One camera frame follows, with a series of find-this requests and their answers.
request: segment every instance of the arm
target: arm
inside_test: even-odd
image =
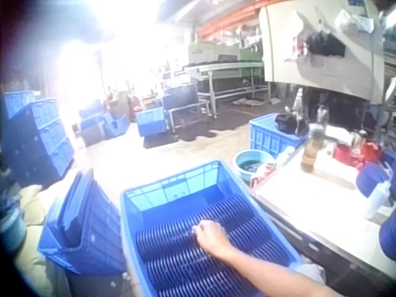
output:
[[[339,296],[327,286],[292,272],[282,266],[251,257],[233,247],[225,230],[212,221],[201,221],[192,227],[200,246],[226,262],[246,277],[256,288],[272,297]]]

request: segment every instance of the blue basin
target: blue basin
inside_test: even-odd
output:
[[[273,156],[262,150],[243,150],[235,155],[233,160],[233,167],[237,174],[248,184],[252,175],[256,172],[256,168],[263,163],[268,161],[275,161]],[[251,170],[246,170],[247,164],[251,164]]]

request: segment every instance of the hand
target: hand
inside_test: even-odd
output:
[[[216,222],[202,220],[192,231],[202,249],[216,258],[224,259],[234,249],[228,240],[225,229]]]

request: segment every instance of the orange beam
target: orange beam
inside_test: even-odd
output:
[[[287,0],[256,0],[254,3],[248,4],[247,6],[207,23],[198,30],[198,35],[205,39],[221,30],[235,25],[241,25],[257,18],[261,8],[283,1]]]

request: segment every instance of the white wall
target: white wall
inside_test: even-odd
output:
[[[348,0],[289,0],[269,5],[260,11],[260,27],[264,50],[266,81],[286,82],[334,90],[381,102],[384,87],[384,54],[382,30],[376,24],[372,34],[359,32],[356,36],[336,31],[334,20],[341,9],[353,12]],[[366,1],[366,9],[377,19],[374,4]],[[310,64],[285,62],[285,27],[293,11],[303,16],[308,27],[320,30],[317,10],[326,27],[347,47],[345,57],[315,55],[319,67]]]

